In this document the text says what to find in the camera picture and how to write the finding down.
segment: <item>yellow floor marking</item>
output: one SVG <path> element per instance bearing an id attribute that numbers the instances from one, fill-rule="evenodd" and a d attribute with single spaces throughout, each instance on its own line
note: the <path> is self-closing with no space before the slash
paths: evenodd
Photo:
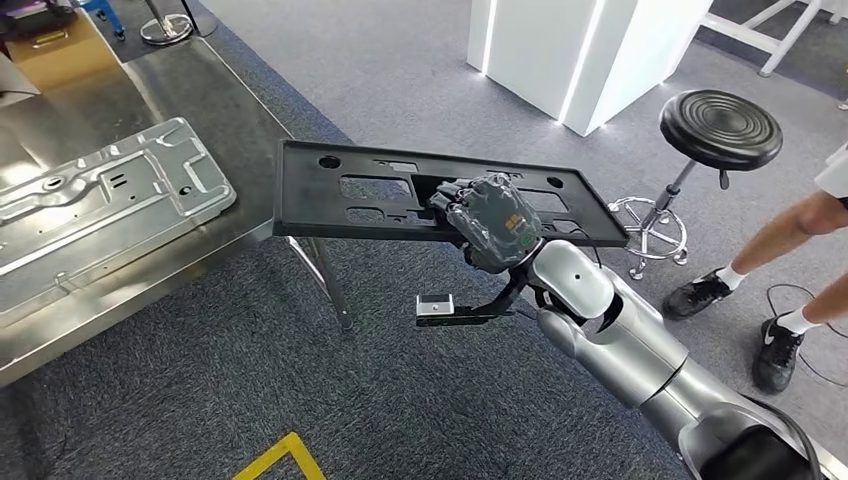
<path id="1" fill-rule="evenodd" d="M 280 461 L 287 453 L 291 453 L 300 471 L 306 476 L 306 480 L 326 480 L 315 459 L 309 454 L 309 450 L 300 440 L 296 433 L 292 432 L 275 443 L 262 455 L 259 455 L 250 465 L 239 472 L 233 480 L 254 480 L 262 475 L 271 465 Z"/>

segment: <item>white cabinet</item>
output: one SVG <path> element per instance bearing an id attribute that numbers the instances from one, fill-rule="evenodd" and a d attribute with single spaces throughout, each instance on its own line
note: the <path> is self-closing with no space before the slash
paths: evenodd
<path id="1" fill-rule="evenodd" d="M 580 135 L 674 73 L 712 0 L 472 0 L 468 63 Z"/>

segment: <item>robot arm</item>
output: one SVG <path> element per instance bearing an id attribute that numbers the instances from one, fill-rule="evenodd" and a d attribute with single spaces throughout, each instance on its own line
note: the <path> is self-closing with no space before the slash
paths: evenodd
<path id="1" fill-rule="evenodd" d="M 493 272 L 508 268 L 510 284 L 489 305 L 459 307 L 462 314 L 454 311 L 452 297 L 441 298 L 449 308 L 440 311 L 419 297 L 419 325 L 483 323 L 503 314 L 530 285 L 551 298 L 537 317 L 545 336 L 624 405 L 638 408 L 694 478 L 800 480 L 825 478 L 823 472 L 848 480 L 845 467 L 810 444 L 791 419 L 743 397 L 689 358 L 659 312 L 613 271 L 567 241 L 540 240 L 532 208 L 508 179 L 493 177 L 443 184 L 431 204 L 469 239 L 469 263 L 482 262 Z M 484 197 L 496 201 L 480 201 Z M 511 222 L 514 215 L 521 222 Z M 528 232 L 536 232 L 532 242 Z M 586 332 L 583 326 L 599 317 L 601 327 Z M 821 465 L 821 472 L 811 463 Z"/>

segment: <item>rectangular cutout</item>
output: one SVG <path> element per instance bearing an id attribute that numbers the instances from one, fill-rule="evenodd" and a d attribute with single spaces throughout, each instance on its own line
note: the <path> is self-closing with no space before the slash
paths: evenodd
<path id="1" fill-rule="evenodd" d="M 554 229 L 559 233 L 571 233 L 575 228 L 580 228 L 574 220 L 554 220 Z"/>
<path id="2" fill-rule="evenodd" d="M 509 177 L 510 179 L 513 179 L 513 180 L 524 178 L 524 175 L 522 175 L 521 173 L 518 173 L 518 172 L 505 172 L 505 171 L 502 171 L 502 170 L 486 170 L 486 171 L 489 172 L 489 173 L 503 173 L 504 175 L 506 175 L 507 177 Z"/>
<path id="3" fill-rule="evenodd" d="M 389 167 L 396 172 L 418 173 L 418 166 L 414 163 L 391 162 L 389 160 L 374 160 L 378 165 Z"/>
<path id="4" fill-rule="evenodd" d="M 418 200 L 418 205 L 427 207 L 427 201 L 430 197 L 436 194 L 436 188 L 442 182 L 455 182 L 455 178 L 436 177 L 431 175 L 413 175 L 412 185 L 415 186 L 415 198 Z"/>
<path id="5" fill-rule="evenodd" d="M 386 216 L 377 208 L 351 207 L 345 210 L 348 221 L 353 223 L 375 224 L 383 223 Z"/>
<path id="6" fill-rule="evenodd" d="M 568 213 L 568 207 L 565 206 L 565 203 L 562 202 L 559 195 L 555 193 L 525 190 L 523 188 L 519 188 L 519 191 L 521 191 L 521 196 L 524 197 L 530 206 L 536 210 L 553 213 Z"/>
<path id="7" fill-rule="evenodd" d="M 351 200 L 407 200 L 412 198 L 409 183 L 399 178 L 345 175 L 339 179 L 342 195 Z"/>
<path id="8" fill-rule="evenodd" d="M 405 217 L 393 217 L 392 220 L 404 225 L 436 226 L 436 214 L 432 210 L 407 210 Z"/>

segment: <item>black tray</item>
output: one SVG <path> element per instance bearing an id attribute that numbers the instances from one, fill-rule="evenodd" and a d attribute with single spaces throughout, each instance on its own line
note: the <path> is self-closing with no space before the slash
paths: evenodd
<path id="1" fill-rule="evenodd" d="M 444 180 L 503 172 L 538 210 L 545 238 L 578 246 L 628 242 L 606 203 L 570 168 L 292 140 L 281 142 L 276 161 L 274 235 L 462 242 L 452 226 L 436 222 L 426 200 Z M 567 234 L 576 226 L 591 240 Z"/>

